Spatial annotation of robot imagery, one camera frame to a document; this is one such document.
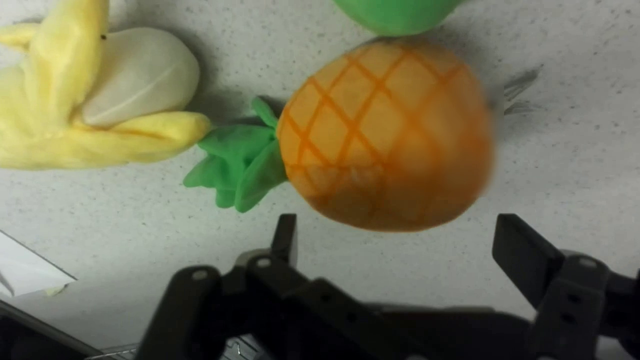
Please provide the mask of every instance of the orange pineapple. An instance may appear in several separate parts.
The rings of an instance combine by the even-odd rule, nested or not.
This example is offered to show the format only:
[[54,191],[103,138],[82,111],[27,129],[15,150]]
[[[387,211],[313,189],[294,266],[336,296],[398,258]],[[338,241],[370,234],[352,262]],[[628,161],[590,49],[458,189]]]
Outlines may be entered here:
[[[426,43],[363,44],[308,78],[280,123],[263,103],[255,111],[275,130],[257,136],[268,150],[240,154],[229,143],[255,138],[257,129],[216,130],[202,143],[207,164],[185,181],[217,189],[220,206],[248,211],[285,176],[338,223],[421,230],[461,214],[492,174],[492,120],[479,85],[461,60]],[[243,169],[231,166],[237,156]]]

